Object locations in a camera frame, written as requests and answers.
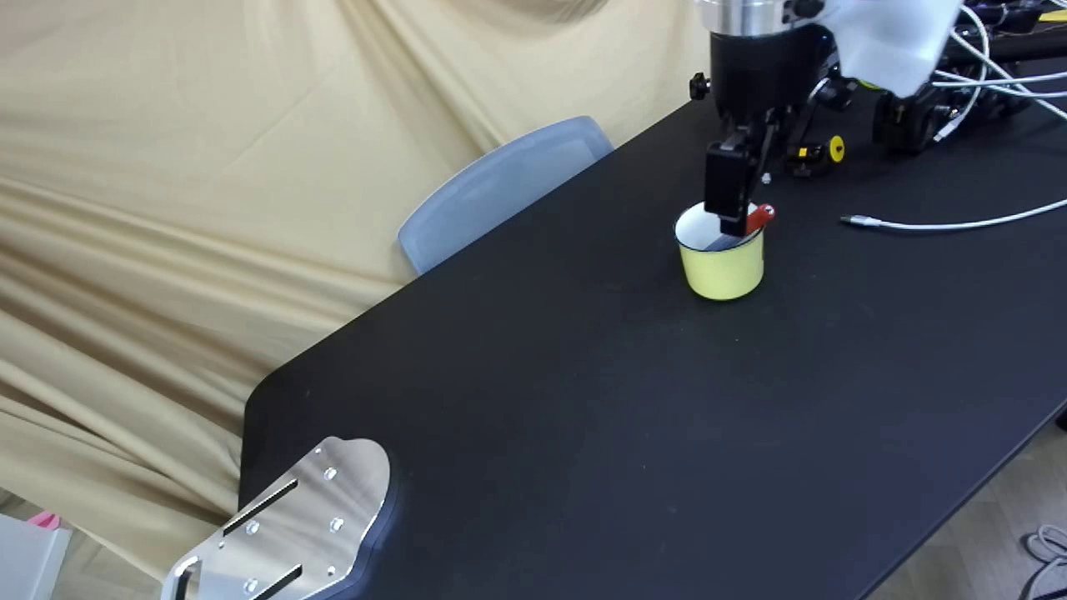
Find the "wrinkled fabric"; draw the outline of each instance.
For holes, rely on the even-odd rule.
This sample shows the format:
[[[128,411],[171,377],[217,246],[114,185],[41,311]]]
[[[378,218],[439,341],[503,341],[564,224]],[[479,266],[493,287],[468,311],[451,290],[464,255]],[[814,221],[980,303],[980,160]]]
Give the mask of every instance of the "wrinkled fabric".
[[[0,0],[0,486],[162,575],[432,188],[573,114],[629,139],[703,44],[648,0]]]

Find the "chair backrest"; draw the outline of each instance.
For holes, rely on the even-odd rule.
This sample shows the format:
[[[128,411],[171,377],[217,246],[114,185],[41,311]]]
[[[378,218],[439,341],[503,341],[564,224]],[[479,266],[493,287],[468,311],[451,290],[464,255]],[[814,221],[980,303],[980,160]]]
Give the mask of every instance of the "chair backrest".
[[[405,265],[418,278],[432,271],[611,149],[611,139],[590,118],[573,118],[473,160],[401,226]]]

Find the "yellow cup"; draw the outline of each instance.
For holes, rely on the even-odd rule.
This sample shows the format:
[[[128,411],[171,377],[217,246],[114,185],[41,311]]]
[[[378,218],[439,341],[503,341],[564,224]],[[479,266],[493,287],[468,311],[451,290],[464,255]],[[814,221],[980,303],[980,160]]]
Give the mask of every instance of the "yellow cup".
[[[721,218],[707,215],[703,205],[687,208],[673,237],[679,246],[679,266],[698,297],[738,300],[759,287],[762,280],[762,229],[749,237],[723,237]]]

